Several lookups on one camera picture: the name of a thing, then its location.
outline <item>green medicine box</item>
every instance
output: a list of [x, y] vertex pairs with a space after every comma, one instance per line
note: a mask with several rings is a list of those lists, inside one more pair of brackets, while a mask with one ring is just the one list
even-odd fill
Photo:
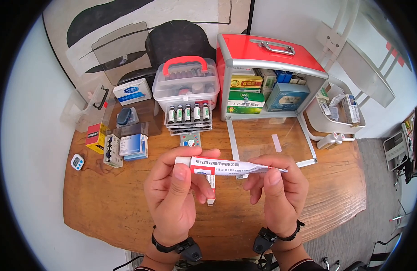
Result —
[[262, 93], [230, 91], [227, 113], [259, 114], [264, 103]]

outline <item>yellow medicine box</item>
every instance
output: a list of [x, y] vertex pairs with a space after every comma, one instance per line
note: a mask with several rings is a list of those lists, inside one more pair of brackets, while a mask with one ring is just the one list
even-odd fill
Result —
[[231, 77], [232, 88], [261, 88], [263, 78], [254, 75], [233, 75]]
[[97, 153], [103, 154], [104, 139], [106, 137], [104, 132], [107, 130], [109, 130], [108, 127], [103, 123], [97, 123], [95, 125], [89, 126], [88, 131], [86, 132], [85, 145]]

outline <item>black bracelet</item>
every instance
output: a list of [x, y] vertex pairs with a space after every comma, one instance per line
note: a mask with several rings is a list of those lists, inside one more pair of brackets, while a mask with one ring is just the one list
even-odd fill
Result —
[[300, 227], [304, 227], [305, 226], [305, 224], [303, 223], [303, 222], [300, 222], [299, 220], [297, 221], [297, 227], [296, 227], [296, 230], [294, 231], [294, 233], [292, 234], [292, 235], [290, 235], [290, 236], [288, 236], [288, 237], [279, 237], [279, 236], [277, 236], [277, 238], [279, 239], [279, 240], [281, 240], [281, 241], [291, 241], [291, 240], [293, 240], [294, 238], [296, 238], [296, 234], [300, 231]]
[[188, 261], [196, 262], [202, 258], [201, 250], [197, 243], [193, 240], [192, 237], [188, 237], [183, 242], [179, 242], [176, 245], [165, 247], [154, 238], [154, 231], [151, 234], [151, 243], [156, 247], [159, 252], [168, 253], [168, 252], [177, 252], [177, 254], [181, 254], [183, 258]]
[[270, 249], [277, 240], [291, 241], [296, 237], [296, 234], [300, 231], [301, 226], [304, 227], [305, 224], [297, 220], [296, 230], [292, 235], [288, 237], [279, 237], [269, 228], [261, 228], [258, 236], [255, 238], [252, 250], [258, 254], [261, 254], [264, 253], [267, 249]]

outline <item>white ointment tube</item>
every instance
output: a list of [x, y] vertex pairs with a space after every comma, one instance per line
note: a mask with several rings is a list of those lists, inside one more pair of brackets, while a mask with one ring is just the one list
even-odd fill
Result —
[[221, 176], [236, 176], [249, 173], [264, 173], [271, 168], [275, 168], [272, 166], [263, 166], [250, 162], [223, 160], [201, 156], [178, 156], [175, 159], [175, 164], [177, 163], [183, 163], [185, 165], [188, 165], [190, 171], [195, 174]]

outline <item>finger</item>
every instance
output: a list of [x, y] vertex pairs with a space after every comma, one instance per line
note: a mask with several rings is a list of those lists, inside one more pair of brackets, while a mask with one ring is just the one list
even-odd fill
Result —
[[205, 200], [206, 200], [206, 197], [204, 196], [203, 193], [201, 193], [201, 190], [199, 189], [199, 187], [196, 184], [191, 183], [190, 184], [190, 188], [192, 188], [192, 190], [195, 191], [195, 198], [196, 198], [196, 200], [199, 203], [204, 204], [205, 203]]
[[258, 203], [260, 198], [261, 198], [261, 187], [260, 186], [252, 187], [250, 190], [250, 203], [252, 205]]
[[172, 212], [171, 214], [178, 214], [189, 193], [190, 185], [189, 167], [183, 163], [176, 164], [172, 172], [171, 186], [161, 205], [167, 206], [167, 209]]
[[210, 182], [207, 180], [206, 175], [192, 174], [192, 184], [199, 188], [200, 192], [208, 199], [214, 199], [214, 192], [211, 188]]
[[291, 205], [285, 197], [281, 172], [277, 169], [270, 169], [266, 173], [264, 193], [266, 194], [266, 204], [276, 206], [279, 210], [285, 210], [288, 205]]
[[203, 150], [201, 154], [199, 154], [199, 156], [210, 158], [218, 158], [220, 155], [221, 151], [219, 149]]
[[243, 183], [243, 190], [249, 191], [259, 181], [260, 181], [260, 174], [259, 173], [250, 173], [249, 176], [247, 177], [246, 181], [244, 181], [244, 183]]
[[168, 176], [175, 164], [177, 156], [190, 157], [200, 155], [201, 152], [202, 149], [200, 147], [181, 146], [162, 154], [150, 172], [151, 179], [161, 180]]
[[248, 161], [255, 164], [288, 170], [288, 172], [282, 173], [283, 178], [288, 182], [300, 183], [305, 179], [302, 171], [296, 165], [294, 159], [289, 155], [264, 154], [259, 157], [251, 158]]

